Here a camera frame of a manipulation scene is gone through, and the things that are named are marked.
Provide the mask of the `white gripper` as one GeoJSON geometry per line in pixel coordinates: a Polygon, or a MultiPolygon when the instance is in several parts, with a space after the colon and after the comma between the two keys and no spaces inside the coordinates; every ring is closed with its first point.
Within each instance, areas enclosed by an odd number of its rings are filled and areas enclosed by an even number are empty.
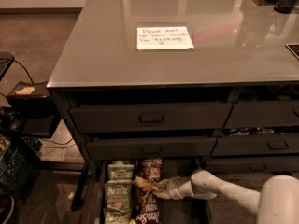
{"type": "Polygon", "coordinates": [[[168,180],[163,179],[155,184],[158,191],[166,190],[166,193],[173,200],[184,199],[185,197],[192,197],[192,183],[188,177],[174,176],[168,180]]]}

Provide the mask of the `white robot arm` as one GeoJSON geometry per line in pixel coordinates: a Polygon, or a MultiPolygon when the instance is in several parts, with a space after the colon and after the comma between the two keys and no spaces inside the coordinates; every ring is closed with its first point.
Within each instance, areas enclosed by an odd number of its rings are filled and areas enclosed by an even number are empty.
{"type": "Polygon", "coordinates": [[[198,169],[188,177],[164,179],[154,194],[172,200],[211,200],[220,194],[254,215],[256,224],[299,224],[299,180],[289,175],[272,176],[256,191],[198,169]]]}

